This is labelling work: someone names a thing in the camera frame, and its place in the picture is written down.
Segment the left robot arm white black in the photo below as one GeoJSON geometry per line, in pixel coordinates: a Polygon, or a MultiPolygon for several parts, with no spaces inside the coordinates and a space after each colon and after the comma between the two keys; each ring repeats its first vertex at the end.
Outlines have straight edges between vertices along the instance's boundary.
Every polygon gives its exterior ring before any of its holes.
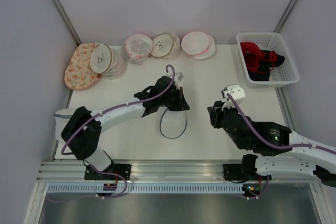
{"type": "Polygon", "coordinates": [[[79,161],[84,161],[98,176],[108,180],[114,176],[113,160],[98,146],[100,136],[110,128],[133,119],[140,119],[165,107],[171,112],[190,109],[183,88],[168,76],[153,86],[134,94],[123,103],[98,111],[81,106],[71,115],[56,117],[56,138],[79,161]]]}

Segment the white mesh bag blue zipper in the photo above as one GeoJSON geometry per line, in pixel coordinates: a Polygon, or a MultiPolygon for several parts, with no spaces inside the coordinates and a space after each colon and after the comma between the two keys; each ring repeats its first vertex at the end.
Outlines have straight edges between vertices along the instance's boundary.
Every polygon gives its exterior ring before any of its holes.
{"type": "Polygon", "coordinates": [[[187,113],[175,112],[166,109],[159,122],[160,134],[167,139],[175,140],[181,137],[187,128],[187,113]]]}

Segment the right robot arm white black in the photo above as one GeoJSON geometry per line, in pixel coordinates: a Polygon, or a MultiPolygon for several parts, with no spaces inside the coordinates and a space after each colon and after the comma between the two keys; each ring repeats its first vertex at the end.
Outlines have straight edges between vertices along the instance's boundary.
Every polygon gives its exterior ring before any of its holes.
{"type": "Polygon", "coordinates": [[[223,129],[244,155],[245,179],[279,174],[313,176],[335,187],[335,148],[310,140],[275,122],[255,122],[240,107],[216,101],[207,109],[213,128],[223,129]]]}

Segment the red bra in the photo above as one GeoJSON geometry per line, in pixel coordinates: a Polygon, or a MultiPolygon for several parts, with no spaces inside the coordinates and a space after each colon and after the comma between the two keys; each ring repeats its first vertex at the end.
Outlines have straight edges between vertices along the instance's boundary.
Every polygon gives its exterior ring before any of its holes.
{"type": "Polygon", "coordinates": [[[275,51],[262,51],[253,42],[241,42],[240,47],[246,67],[250,72],[266,74],[276,67],[278,56],[275,51]]]}

